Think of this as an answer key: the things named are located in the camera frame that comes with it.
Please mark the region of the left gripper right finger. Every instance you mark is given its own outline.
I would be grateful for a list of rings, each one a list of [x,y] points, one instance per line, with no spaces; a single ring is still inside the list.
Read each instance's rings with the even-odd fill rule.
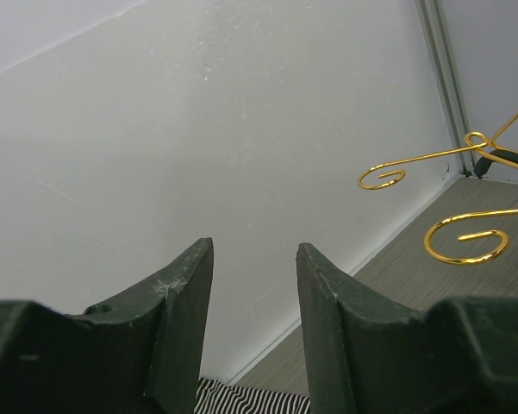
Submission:
[[[308,243],[296,276],[314,413],[518,413],[518,298],[413,310]]]

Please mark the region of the gold wine glass rack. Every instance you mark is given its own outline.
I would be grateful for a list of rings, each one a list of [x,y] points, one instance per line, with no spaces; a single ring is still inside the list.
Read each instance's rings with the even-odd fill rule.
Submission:
[[[399,184],[406,178],[405,166],[409,164],[468,153],[474,154],[478,160],[489,160],[492,166],[500,165],[518,172],[518,150],[506,147],[498,142],[502,135],[508,132],[517,121],[518,111],[492,135],[486,135],[480,131],[471,131],[464,135],[463,144],[459,147],[402,160],[386,161],[371,166],[357,177],[357,186],[365,191],[384,190]],[[480,265],[500,257],[509,247],[510,235],[506,230],[499,227],[478,227],[464,230],[456,235],[457,243],[481,241],[489,238],[493,240],[495,245],[492,248],[487,248],[476,254],[473,252],[452,254],[435,246],[435,236],[450,225],[466,221],[518,216],[518,207],[483,207],[481,204],[468,207],[465,202],[469,201],[470,198],[469,195],[466,195],[464,201],[459,202],[458,206],[452,208],[444,217],[430,225],[423,236],[422,242],[426,252],[440,263],[462,267]]]

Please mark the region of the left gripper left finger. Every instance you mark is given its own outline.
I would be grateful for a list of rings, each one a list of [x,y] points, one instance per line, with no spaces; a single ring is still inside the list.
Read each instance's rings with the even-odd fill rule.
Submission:
[[[0,413],[193,412],[213,269],[201,238],[80,315],[0,300]]]

